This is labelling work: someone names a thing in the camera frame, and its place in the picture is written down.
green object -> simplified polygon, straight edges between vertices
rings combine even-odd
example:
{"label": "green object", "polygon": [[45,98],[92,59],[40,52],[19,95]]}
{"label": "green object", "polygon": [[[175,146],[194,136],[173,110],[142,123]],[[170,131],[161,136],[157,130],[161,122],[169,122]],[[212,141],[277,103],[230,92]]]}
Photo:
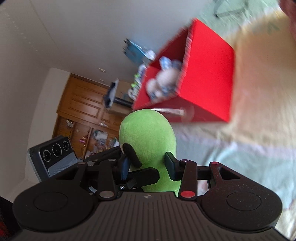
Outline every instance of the green object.
{"label": "green object", "polygon": [[156,184],[143,187],[145,192],[174,191],[178,194],[180,181],[170,180],[165,167],[164,154],[170,151],[176,156],[176,138],[167,119],[154,110],[138,110],[129,114],[121,123],[120,144],[130,144],[144,169],[158,169],[160,179]]}

wooden cabinet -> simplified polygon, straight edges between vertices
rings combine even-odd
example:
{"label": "wooden cabinet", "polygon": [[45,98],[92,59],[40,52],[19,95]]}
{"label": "wooden cabinet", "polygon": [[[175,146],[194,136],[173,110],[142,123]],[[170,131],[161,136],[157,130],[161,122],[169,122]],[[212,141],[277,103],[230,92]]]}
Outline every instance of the wooden cabinet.
{"label": "wooden cabinet", "polygon": [[59,111],[99,125],[104,112],[107,89],[71,77],[64,91]]}
{"label": "wooden cabinet", "polygon": [[87,150],[92,151],[95,130],[108,133],[108,142],[119,135],[119,127],[125,116],[108,113],[103,97],[107,86],[100,86],[71,75],[58,108],[58,119],[53,137],[68,136],[78,158],[84,158]]}
{"label": "wooden cabinet", "polygon": [[102,123],[106,126],[106,128],[114,131],[119,131],[120,124],[124,118],[125,116],[110,114],[104,111],[101,119],[103,121]]}

red box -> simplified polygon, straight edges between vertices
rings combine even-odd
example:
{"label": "red box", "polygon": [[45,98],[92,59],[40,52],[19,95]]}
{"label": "red box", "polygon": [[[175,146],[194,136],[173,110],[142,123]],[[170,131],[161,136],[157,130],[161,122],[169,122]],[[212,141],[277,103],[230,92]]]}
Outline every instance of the red box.
{"label": "red box", "polygon": [[[162,56],[183,61],[182,70],[175,96],[151,103],[145,85],[161,70],[159,58]],[[228,122],[233,72],[232,47],[201,21],[193,19],[190,27],[181,29],[148,66],[132,108],[183,108],[192,114],[190,121]],[[181,121],[179,116],[164,116],[171,122]]]}

red button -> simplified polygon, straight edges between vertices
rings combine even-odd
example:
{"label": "red button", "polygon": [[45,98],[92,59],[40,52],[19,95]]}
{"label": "red button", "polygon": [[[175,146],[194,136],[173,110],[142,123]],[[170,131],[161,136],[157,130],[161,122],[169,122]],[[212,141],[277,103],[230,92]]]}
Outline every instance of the red button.
{"label": "red button", "polygon": [[183,198],[192,198],[195,196],[195,193],[193,191],[183,191],[180,195]]}

wooden door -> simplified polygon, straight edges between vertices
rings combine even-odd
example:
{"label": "wooden door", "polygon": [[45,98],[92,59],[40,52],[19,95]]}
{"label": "wooden door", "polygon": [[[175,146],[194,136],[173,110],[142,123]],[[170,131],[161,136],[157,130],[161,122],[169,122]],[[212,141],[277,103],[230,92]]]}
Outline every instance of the wooden door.
{"label": "wooden door", "polygon": [[106,125],[106,128],[119,131],[120,124],[124,118],[125,116],[110,114],[105,109],[101,119],[102,124]]}
{"label": "wooden door", "polygon": [[99,125],[104,112],[103,96],[107,89],[71,77],[63,94],[59,111]]}

